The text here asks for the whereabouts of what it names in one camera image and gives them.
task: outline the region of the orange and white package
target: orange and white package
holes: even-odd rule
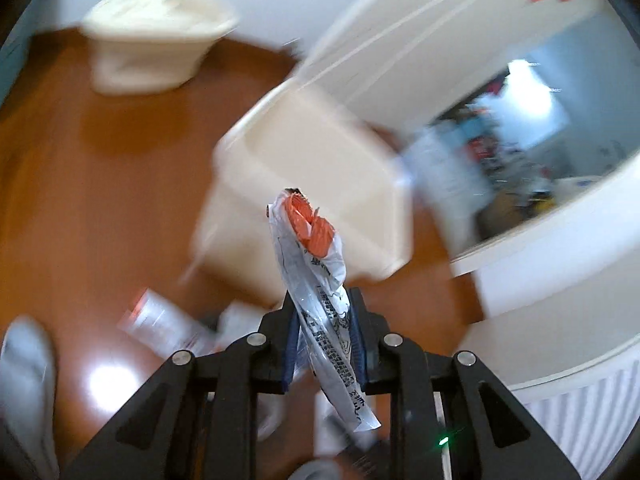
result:
[[[338,233],[297,189],[280,193],[267,213],[280,273],[324,394],[351,431],[378,428],[351,368],[350,304]]]

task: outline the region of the brown floor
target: brown floor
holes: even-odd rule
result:
[[[77,34],[34,44],[0,108],[0,331],[31,314],[52,336],[62,464],[111,415],[92,401],[91,371],[123,365],[144,380],[160,364],[116,328],[140,290],[150,286],[194,316],[244,298],[204,272],[187,283],[178,277],[212,180],[213,145],[290,68],[289,60],[223,41],[180,89],[108,98],[90,89],[88,49]],[[418,202],[414,217],[414,259],[385,282],[362,284],[364,297],[393,330],[447,354],[481,313],[469,280],[452,279]],[[291,397],[309,406],[315,389],[303,381]],[[262,477],[293,467],[278,462],[283,445],[294,462],[308,458],[312,419],[303,412],[263,446]]]

